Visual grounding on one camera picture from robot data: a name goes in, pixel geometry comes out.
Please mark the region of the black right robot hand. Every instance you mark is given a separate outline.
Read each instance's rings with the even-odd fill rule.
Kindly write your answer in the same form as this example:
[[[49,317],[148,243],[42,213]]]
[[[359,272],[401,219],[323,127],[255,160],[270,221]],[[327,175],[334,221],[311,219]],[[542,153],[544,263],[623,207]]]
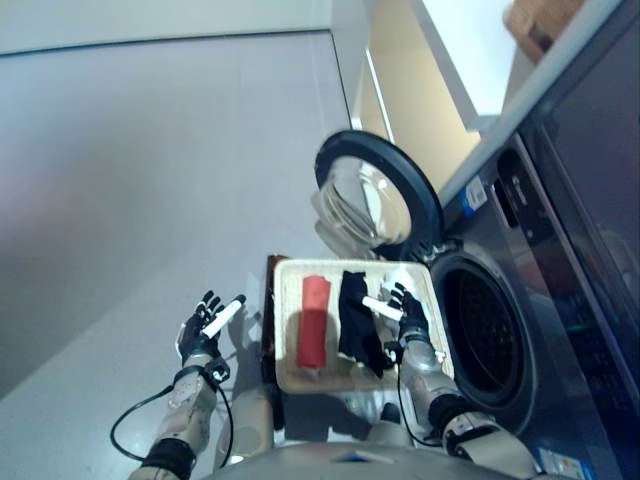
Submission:
[[[363,296],[360,303],[374,313],[394,322],[397,342],[406,346],[419,341],[430,344],[429,322],[421,302],[401,283],[396,282],[390,291],[390,299],[384,303],[370,296]]]

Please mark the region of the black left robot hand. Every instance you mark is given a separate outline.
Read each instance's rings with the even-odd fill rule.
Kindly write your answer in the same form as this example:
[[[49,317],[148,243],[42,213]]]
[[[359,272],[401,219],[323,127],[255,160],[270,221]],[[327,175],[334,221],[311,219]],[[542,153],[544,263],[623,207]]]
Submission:
[[[175,341],[183,366],[197,356],[205,355],[211,359],[221,356],[220,334],[243,309],[245,302],[244,294],[236,295],[227,305],[223,305],[220,297],[211,290],[204,294],[191,316],[181,324]]]

